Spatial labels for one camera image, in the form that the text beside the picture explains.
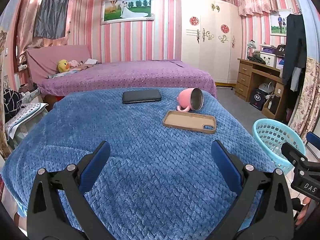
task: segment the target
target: framed picture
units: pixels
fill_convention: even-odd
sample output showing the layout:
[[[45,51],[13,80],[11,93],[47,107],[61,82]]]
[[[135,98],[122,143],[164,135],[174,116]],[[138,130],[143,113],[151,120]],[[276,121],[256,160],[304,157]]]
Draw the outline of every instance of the framed picture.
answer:
[[[287,17],[291,13],[292,9],[280,9],[270,13],[270,35],[287,36]]]
[[[103,0],[101,24],[152,21],[154,0]]]

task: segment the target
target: pink headboard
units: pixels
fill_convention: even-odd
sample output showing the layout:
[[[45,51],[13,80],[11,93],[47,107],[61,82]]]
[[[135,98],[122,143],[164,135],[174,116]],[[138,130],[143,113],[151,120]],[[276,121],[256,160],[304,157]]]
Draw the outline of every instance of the pink headboard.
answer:
[[[27,49],[26,58],[32,81],[40,83],[49,75],[58,72],[57,64],[60,60],[85,62],[90,58],[90,52],[86,45],[64,45]]]

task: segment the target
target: purple bedspread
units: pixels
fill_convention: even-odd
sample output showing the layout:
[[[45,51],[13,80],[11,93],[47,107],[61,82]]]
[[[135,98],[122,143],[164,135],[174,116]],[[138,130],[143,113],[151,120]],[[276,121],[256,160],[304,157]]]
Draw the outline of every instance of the purple bedspread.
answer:
[[[38,84],[42,94],[66,96],[73,92],[130,87],[198,87],[216,97],[213,78],[181,61],[131,61],[96,65],[69,76]]]

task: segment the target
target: red paper cut decoration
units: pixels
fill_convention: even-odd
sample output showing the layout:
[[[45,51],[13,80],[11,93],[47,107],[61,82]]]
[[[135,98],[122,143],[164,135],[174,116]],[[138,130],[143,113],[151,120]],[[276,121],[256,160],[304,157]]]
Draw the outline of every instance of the red paper cut decoration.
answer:
[[[197,17],[191,17],[189,22],[191,23],[191,25],[196,26],[199,24],[199,19]]]
[[[229,27],[225,24],[221,25],[221,30],[223,33],[228,33],[229,32]]]

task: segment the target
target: wooden desk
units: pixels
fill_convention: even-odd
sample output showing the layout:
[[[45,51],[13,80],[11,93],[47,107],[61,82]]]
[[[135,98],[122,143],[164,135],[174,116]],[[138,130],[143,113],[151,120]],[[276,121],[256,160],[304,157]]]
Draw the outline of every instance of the wooden desk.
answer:
[[[285,112],[287,90],[282,84],[282,79],[279,77],[280,70],[245,59],[238,58],[238,60],[239,73],[235,94],[239,98],[249,102],[253,89],[259,88],[259,85],[262,83],[272,81],[273,86],[276,88],[274,94],[280,97],[278,108],[276,114],[270,112],[268,109],[269,100],[267,100],[263,106],[262,113],[270,119],[282,120]]]

